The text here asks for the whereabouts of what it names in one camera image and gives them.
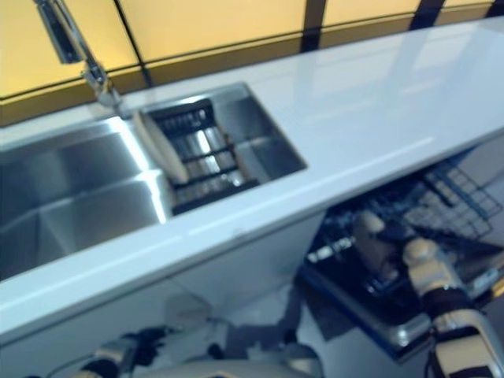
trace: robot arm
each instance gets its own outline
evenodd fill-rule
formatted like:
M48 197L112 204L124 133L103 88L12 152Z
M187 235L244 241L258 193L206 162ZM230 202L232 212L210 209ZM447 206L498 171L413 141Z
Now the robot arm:
M406 245L403 261L435 329L426 376L430 368L435 378L504 378L502 345L446 255L431 240L417 238Z

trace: faucet spout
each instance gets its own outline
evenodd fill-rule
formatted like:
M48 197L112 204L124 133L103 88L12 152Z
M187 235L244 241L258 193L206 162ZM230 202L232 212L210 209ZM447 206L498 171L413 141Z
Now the faucet spout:
M96 61L64 0L34 0L47 34L62 64L85 62L81 76L98 102L122 117L121 98L105 69Z

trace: dish rack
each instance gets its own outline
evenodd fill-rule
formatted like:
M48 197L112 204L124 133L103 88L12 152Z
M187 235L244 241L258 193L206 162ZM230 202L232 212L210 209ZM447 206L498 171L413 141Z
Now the dish rack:
M189 175L187 183L173 184L175 215L259 184L240 164L230 139L217 124L210 100L153 111L150 116Z
M493 230L490 219L502 211L502 204L458 167L467 153L333 207L324 220L322 239L339 256L353 244L357 214L368 210L425 238L449 239L451 249L470 249Z

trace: white countertop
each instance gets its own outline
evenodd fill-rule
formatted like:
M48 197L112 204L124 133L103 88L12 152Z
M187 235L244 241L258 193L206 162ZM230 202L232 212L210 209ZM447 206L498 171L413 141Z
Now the white countertop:
M136 107L244 81L308 168L0 283L0 343L45 327L504 131L504 17L370 39L125 96ZM102 116L0 131L3 148Z

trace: dishwasher rack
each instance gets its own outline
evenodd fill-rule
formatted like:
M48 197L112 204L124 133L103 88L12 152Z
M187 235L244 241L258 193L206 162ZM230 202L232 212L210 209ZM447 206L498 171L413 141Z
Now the dishwasher rack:
M326 224L351 236L355 214L374 212L385 222L446 232L478 240L493 229L489 221L502 204L472 180L458 163L467 153L379 187L331 209Z

